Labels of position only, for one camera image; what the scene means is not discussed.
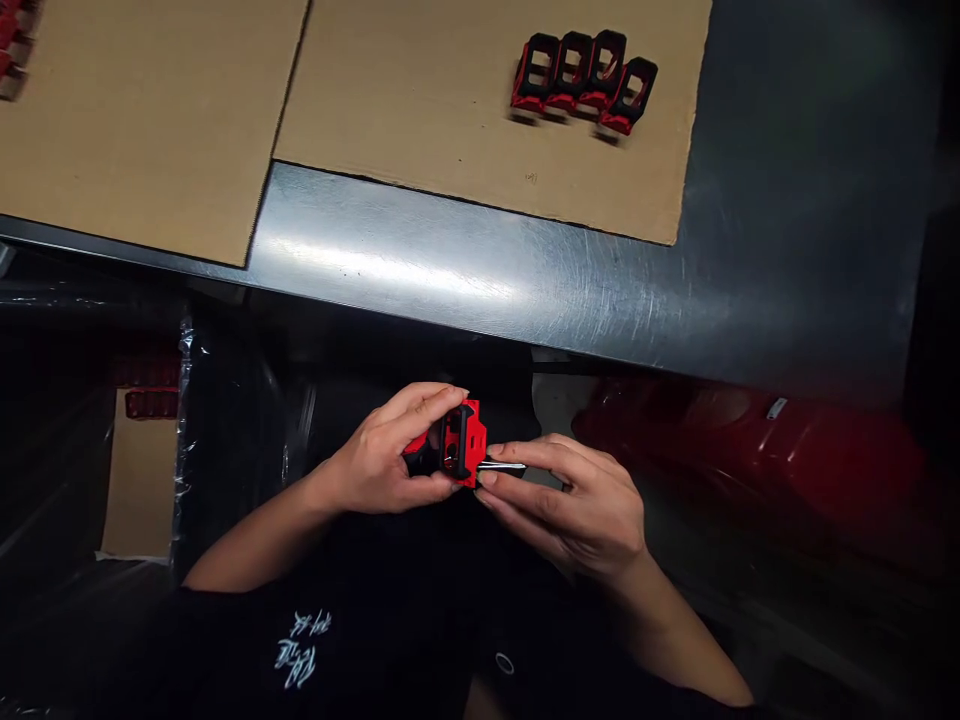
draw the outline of left hand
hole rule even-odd
[[[445,500],[461,486],[441,472],[410,477],[402,453],[468,392],[446,383],[414,383],[364,420],[347,444],[304,480],[334,512],[399,513]]]

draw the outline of brown cardboard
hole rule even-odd
[[[176,420],[131,420],[117,392],[101,550],[167,557],[173,530]]]
[[[50,0],[0,213],[245,262],[306,0]]]
[[[318,0],[274,157],[632,237],[676,241],[710,0]],[[508,119],[535,32],[627,36],[659,65],[614,147]]]

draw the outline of table surface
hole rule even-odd
[[[903,386],[942,53],[931,18],[892,3],[715,0],[672,248],[283,163],[246,268],[10,217],[0,238],[885,406]]]

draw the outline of red and black plastic component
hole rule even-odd
[[[487,456],[487,428],[480,422],[480,403],[464,400],[440,426],[443,471],[467,487],[476,487],[477,466]]]
[[[536,53],[543,53],[546,65],[535,62]],[[523,46],[523,54],[517,65],[513,82],[510,107],[528,112],[543,112],[544,103],[550,95],[554,67],[560,55],[560,41],[553,35],[536,33]]]
[[[33,40],[24,34],[12,13],[0,14],[0,50],[4,50],[17,65],[25,65],[33,49]]]
[[[580,95],[580,104],[597,108],[601,113],[613,103],[620,86],[627,52],[627,36],[614,30],[601,30],[593,39],[587,87]]]
[[[568,32],[560,40],[560,52],[553,65],[550,93],[545,105],[572,113],[587,89],[593,38],[585,33]]]
[[[131,420],[176,419],[180,394],[166,388],[135,389],[128,390],[123,400]]]
[[[487,456],[487,428],[480,422],[480,403],[465,400],[440,421],[439,451],[424,433],[403,451],[411,475],[429,475],[435,470],[461,485],[476,487],[477,467]]]
[[[644,58],[634,58],[626,64],[620,76],[620,86],[610,106],[600,114],[600,124],[629,135],[633,125],[643,116],[650,99],[653,82],[657,79],[657,66]],[[631,87],[635,80],[639,87]]]

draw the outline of black plastic part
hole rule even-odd
[[[647,109],[650,92],[653,90],[653,82],[657,79],[657,70],[656,64],[644,58],[637,57],[628,62],[620,79],[617,96],[614,98],[613,104],[610,106],[608,112],[611,115],[628,118],[631,124],[639,120],[643,116],[644,110]],[[643,82],[643,86],[636,96],[627,102],[627,89],[630,78],[632,77],[639,78]]]
[[[610,63],[603,67],[600,56],[604,50],[610,51]],[[627,36],[615,30],[601,30],[593,39],[593,52],[590,54],[590,74],[585,92],[601,92],[613,97],[620,84],[623,61],[627,53]]]
[[[580,61],[577,63],[577,69],[572,80],[564,80],[564,69],[567,65],[567,54],[569,52],[580,54]],[[560,51],[557,59],[553,63],[553,82],[550,92],[554,95],[572,95],[579,97],[587,89],[587,83],[590,79],[590,62],[593,52],[593,38],[586,33],[580,33],[571,30],[560,41]]]
[[[440,431],[440,447],[443,449],[443,470],[454,480],[467,480],[470,471],[467,470],[467,422],[473,417],[473,409],[468,405],[461,405],[447,415]],[[456,425],[457,442],[453,443],[449,437],[450,425]]]
[[[543,67],[543,82],[535,83],[530,81],[534,68],[533,54],[542,52],[550,58],[550,64]],[[535,97],[546,100],[551,92],[551,85],[554,75],[554,67],[557,65],[557,58],[560,53],[560,40],[553,35],[546,33],[536,33],[524,46],[523,57],[517,66],[517,84],[514,95],[518,97]]]

